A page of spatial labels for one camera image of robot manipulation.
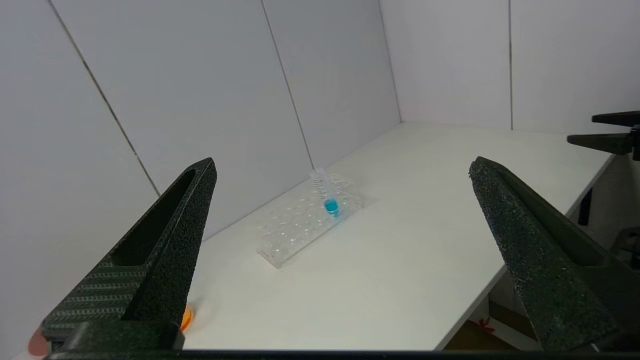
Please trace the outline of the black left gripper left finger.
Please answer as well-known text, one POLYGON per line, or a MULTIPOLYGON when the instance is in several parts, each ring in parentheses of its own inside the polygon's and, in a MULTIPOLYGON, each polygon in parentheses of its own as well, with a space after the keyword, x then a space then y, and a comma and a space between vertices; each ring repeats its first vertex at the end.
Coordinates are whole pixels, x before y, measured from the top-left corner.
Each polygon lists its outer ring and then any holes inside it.
POLYGON ((50 351, 180 350, 217 169, 188 166, 41 324, 50 351))

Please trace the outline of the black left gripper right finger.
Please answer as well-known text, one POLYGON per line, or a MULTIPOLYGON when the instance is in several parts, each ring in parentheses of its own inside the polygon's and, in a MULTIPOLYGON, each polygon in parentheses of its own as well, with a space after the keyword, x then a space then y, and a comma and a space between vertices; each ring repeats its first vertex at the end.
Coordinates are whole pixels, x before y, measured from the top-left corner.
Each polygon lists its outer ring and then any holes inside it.
POLYGON ((502 164, 477 157, 469 176, 541 348, 637 352, 639 274, 502 164))

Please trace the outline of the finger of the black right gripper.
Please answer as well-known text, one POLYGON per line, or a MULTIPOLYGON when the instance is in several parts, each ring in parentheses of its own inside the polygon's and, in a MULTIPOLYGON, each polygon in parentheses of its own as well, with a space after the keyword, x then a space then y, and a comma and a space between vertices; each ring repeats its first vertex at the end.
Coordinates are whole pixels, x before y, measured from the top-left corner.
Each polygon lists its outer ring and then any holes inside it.
POLYGON ((597 114, 592 116, 592 123, 634 127, 640 125, 640 111, 597 114))
POLYGON ((567 136, 567 143, 613 155, 626 155, 634 151, 631 133, 574 134, 567 136))

